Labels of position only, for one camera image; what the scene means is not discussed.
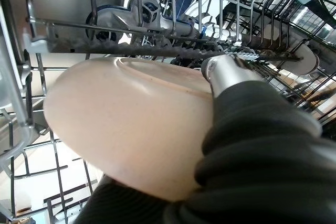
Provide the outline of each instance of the wire rack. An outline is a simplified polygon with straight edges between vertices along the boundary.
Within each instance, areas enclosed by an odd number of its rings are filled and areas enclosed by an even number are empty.
[[[69,213],[71,212],[70,209],[76,206],[82,207],[88,197],[77,202],[72,202],[65,198],[65,195],[69,194],[69,192],[63,189],[61,170],[66,169],[67,166],[61,166],[59,164],[57,147],[58,143],[61,143],[61,140],[54,137],[54,133],[47,125],[41,127],[41,124],[36,121],[36,114],[43,112],[41,103],[47,94],[46,73],[51,71],[62,72],[68,67],[45,67],[41,53],[35,53],[35,56],[32,57],[32,54],[29,54],[29,52],[22,51],[21,48],[24,46],[20,42],[20,34],[15,26],[15,23],[18,21],[14,18],[11,2],[9,0],[0,1],[0,23],[2,28],[2,33],[0,34],[0,71],[6,80],[8,96],[12,104],[12,108],[1,109],[2,113],[0,114],[1,117],[7,120],[7,130],[9,134],[9,148],[1,154],[0,165],[1,169],[11,180],[11,208],[8,209],[0,203],[0,212],[9,220],[20,220],[40,212],[47,212],[49,216],[48,221],[55,223],[59,222],[60,219],[55,217],[54,210],[61,206],[63,209],[62,214],[64,215],[61,221],[68,223]],[[97,0],[90,0],[90,9],[93,17],[90,23],[74,23],[68,20],[37,17],[35,16],[33,0],[25,1],[25,8],[27,10],[26,21],[30,26],[32,40],[38,41],[38,25],[90,30],[93,31],[89,38],[91,40],[93,40],[94,34],[100,31],[131,34],[134,37],[140,37],[142,41],[141,45],[151,45],[153,38],[156,36],[155,32],[150,30],[143,32],[136,29],[111,28],[97,25]],[[294,54],[302,44],[309,43],[320,56],[320,66],[314,72],[304,76],[297,76],[281,68],[284,60],[272,64],[263,60],[250,62],[250,65],[291,103],[311,112],[322,123],[333,120],[334,114],[336,113],[335,102],[333,102],[333,95],[336,93],[334,92],[334,90],[336,90],[336,66],[330,66],[332,64],[328,63],[328,59],[324,58],[323,55],[336,53],[336,49],[334,48],[336,35],[328,24],[296,0],[219,0],[219,5],[216,7],[219,12],[216,12],[216,15],[209,14],[211,12],[211,10],[209,10],[211,1],[212,0],[192,0],[188,3],[189,5],[198,5],[197,13],[193,16],[195,20],[194,26],[198,30],[198,35],[191,38],[177,36],[174,33],[176,24],[179,22],[179,19],[184,17],[186,12],[187,7],[185,2],[180,0],[160,0],[162,7],[161,13],[169,17],[172,21],[172,30],[169,34],[165,34],[164,37],[170,41],[174,41],[175,45],[182,45],[189,49],[211,49],[215,51],[216,48],[223,48],[228,44],[231,47],[232,45],[237,46],[235,43],[241,41],[240,36],[245,35],[248,38],[248,46],[258,53],[263,53],[266,51],[264,48],[253,48],[251,45],[252,37],[259,36],[262,44],[264,26],[271,24],[271,45],[269,47],[273,49],[273,52],[280,54],[289,48],[290,31],[296,32],[300,34],[301,40],[291,49],[291,53]],[[336,13],[335,0],[323,1],[330,13],[334,15]],[[138,21],[139,26],[141,26],[143,23],[142,8],[138,10]],[[273,30],[276,24],[280,26],[280,39],[274,42]],[[204,27],[209,25],[213,27],[216,25],[216,29],[213,29],[212,35],[206,36],[203,32],[205,30]],[[233,34],[232,40],[221,41],[224,30]],[[90,59],[91,57],[92,54],[88,52],[83,56],[83,60]],[[155,60],[158,57],[147,55],[143,58]],[[202,58],[188,59],[187,63],[181,63],[182,60],[183,59],[179,60],[179,65],[194,68],[199,66]],[[40,81],[41,94],[33,94],[31,91],[31,82],[34,78]],[[15,140],[13,133],[14,125],[18,125],[20,129],[18,140]],[[50,138],[47,141],[33,143],[35,139],[43,135],[49,135]],[[56,161],[56,167],[34,173],[30,172],[26,151],[41,148],[46,145],[53,147],[53,158]],[[20,155],[24,157],[26,174],[17,176],[15,175],[14,169],[15,158]],[[83,161],[83,166],[87,178],[87,186],[90,189],[90,193],[92,193],[92,181],[85,161]],[[33,211],[27,214],[17,214],[15,210],[15,180],[47,173],[57,173],[59,186],[59,195],[57,198],[60,201],[52,204],[51,199],[49,199],[46,201],[47,206],[45,207],[33,209]]]

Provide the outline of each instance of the dishwasher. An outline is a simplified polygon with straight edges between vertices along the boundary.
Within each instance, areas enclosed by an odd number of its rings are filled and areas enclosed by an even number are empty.
[[[0,0],[0,222],[72,223],[101,180],[43,109],[59,75],[89,59],[196,71],[233,54],[334,139],[335,15],[336,0]]]

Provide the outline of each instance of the dishwasher rack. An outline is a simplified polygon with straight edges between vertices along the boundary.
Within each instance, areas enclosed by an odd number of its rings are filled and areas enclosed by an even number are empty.
[[[271,43],[273,43],[273,30],[275,27],[275,21],[286,25],[287,32],[283,33],[282,29],[280,30],[280,38],[286,38],[285,44],[286,49],[289,48],[289,35],[290,31],[295,30],[300,34],[303,34],[303,38],[294,49],[291,50],[291,53],[295,51],[307,41],[315,41],[316,43],[327,47],[332,52],[336,52],[334,45],[335,41],[331,40],[333,36],[333,30],[328,27],[328,25],[322,21],[316,15],[305,9],[300,3],[296,0],[225,0],[228,2],[228,5],[223,8],[223,1],[219,0],[219,13],[216,17],[211,17],[207,19],[207,14],[202,12],[202,0],[198,0],[198,14],[195,17],[195,27],[197,27],[199,35],[194,38],[188,38],[183,36],[177,36],[174,34],[174,29],[176,28],[176,23],[179,22],[180,12],[177,12],[176,9],[176,0],[160,0],[162,3],[162,12],[163,14],[170,17],[172,21],[172,33],[164,35],[163,37],[168,40],[174,41],[175,45],[184,44],[184,47],[192,49],[198,52],[198,55],[193,55],[193,58],[187,62],[186,67],[195,67],[199,64],[199,61],[202,58],[205,58],[204,55],[208,54],[209,51],[221,53],[221,48],[229,44],[230,49],[234,47],[239,47],[239,42],[241,38],[239,34],[244,34],[249,38],[249,44],[252,41],[253,36],[261,35],[261,42],[264,38],[264,22],[265,18],[269,19],[271,24]],[[334,15],[336,13],[336,3],[335,0],[323,0],[330,13]],[[97,25],[98,11],[97,11],[97,1],[90,0],[91,2],[91,11],[92,11],[92,22],[85,23],[73,23],[66,20],[53,20],[44,17],[36,17],[34,13],[34,2],[33,0],[26,0],[26,9],[28,18],[27,21],[30,25],[31,37],[33,40],[39,40],[36,24],[43,24],[51,27],[56,26],[66,26],[66,27],[75,27],[87,30],[97,31],[108,31],[108,32],[119,32],[124,34],[133,34],[143,38],[143,43],[150,43],[150,39],[155,37],[156,34],[153,31],[142,32],[132,29],[123,29],[123,28],[111,28],[103,27]],[[87,200],[80,200],[78,202],[69,202],[64,198],[65,192],[62,187],[62,178],[61,170],[66,167],[59,165],[58,152],[57,152],[57,143],[60,143],[60,139],[55,139],[53,132],[45,127],[43,129],[38,129],[38,125],[34,125],[34,113],[42,112],[43,109],[37,108],[39,104],[43,101],[44,97],[47,94],[47,85],[46,85],[46,71],[64,71],[66,67],[44,67],[43,58],[41,53],[36,53],[37,66],[31,66],[30,64],[30,54],[26,50],[22,53],[19,34],[15,27],[15,20],[12,13],[11,3],[9,0],[0,0],[0,23],[2,33],[0,34],[0,71],[4,75],[3,78],[6,80],[6,86],[8,87],[8,94],[10,97],[10,102],[13,106],[13,111],[9,112],[7,109],[1,109],[0,116],[4,117],[8,121],[8,130],[9,130],[9,145],[10,149],[0,156],[0,165],[1,169],[6,172],[6,174],[11,179],[11,209],[6,209],[0,204],[0,212],[4,214],[9,220],[20,220],[24,217],[32,216],[36,213],[48,211],[50,223],[56,223],[55,215],[52,210],[61,205],[64,210],[64,222],[68,222],[67,212],[69,206],[76,206],[82,204]],[[142,8],[138,10],[139,24],[143,22]],[[214,32],[211,36],[204,36],[204,27],[205,25],[218,24],[217,28],[214,29]],[[223,33],[224,28],[228,31],[233,32],[235,39],[229,42],[221,41],[221,34]],[[129,48],[124,48],[125,53],[123,55],[129,56],[133,55],[127,50]],[[324,121],[329,121],[333,118],[334,113],[336,113],[336,106],[331,108],[329,111],[320,114],[316,112],[318,107],[328,100],[332,95],[334,95],[333,90],[330,90],[331,82],[335,82],[334,79],[336,76],[335,72],[328,72],[325,69],[317,68],[314,72],[309,75],[295,76],[292,78],[292,82],[288,83],[286,78],[290,73],[284,73],[285,71],[281,69],[281,64],[286,60],[296,61],[297,59],[290,59],[288,57],[278,57],[280,61],[279,64],[273,66],[270,65],[267,61],[270,59],[268,56],[268,51],[265,49],[258,49],[260,54],[265,53],[265,57],[261,61],[251,61],[250,65],[256,70],[262,77],[264,77],[270,84],[272,84],[278,91],[284,95],[289,101],[294,103],[296,106],[300,106],[305,110],[308,110],[312,113],[315,113],[317,118],[323,123]],[[91,54],[86,53],[85,59],[90,59]],[[157,56],[150,57],[149,59],[155,60]],[[31,92],[31,79],[32,72],[38,72],[39,78],[41,81],[42,94],[32,94]],[[306,79],[305,82],[296,82],[300,79]],[[17,122],[22,133],[22,140],[14,146],[14,136],[13,136],[13,124]],[[42,143],[34,144],[34,135],[50,135],[50,141],[45,141]],[[33,148],[40,148],[45,145],[52,145],[55,153],[56,168],[51,170],[44,170],[37,173],[30,173],[28,167],[28,158],[25,154],[26,150]],[[52,205],[51,201],[47,202],[47,206],[41,209],[33,210],[24,215],[17,215],[15,211],[15,197],[14,197],[14,181],[17,179],[14,173],[14,160],[18,155],[23,155],[26,164],[27,174],[24,177],[37,176],[45,173],[57,172],[58,182],[59,182],[59,198],[60,203]],[[88,173],[87,163],[83,161],[83,165],[86,172],[88,186],[90,192],[93,192],[91,179]]]

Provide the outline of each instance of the plate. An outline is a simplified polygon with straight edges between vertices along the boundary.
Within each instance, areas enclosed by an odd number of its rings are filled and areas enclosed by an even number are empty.
[[[194,168],[213,116],[199,71],[135,58],[83,61],[56,80],[44,110],[70,148],[119,182],[171,201],[198,187]]]

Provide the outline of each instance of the silver metal cylinder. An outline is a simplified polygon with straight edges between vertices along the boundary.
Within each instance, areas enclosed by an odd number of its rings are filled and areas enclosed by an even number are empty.
[[[233,55],[211,57],[202,65],[202,73],[211,84],[214,98],[227,88],[244,81],[261,81],[261,77]]]

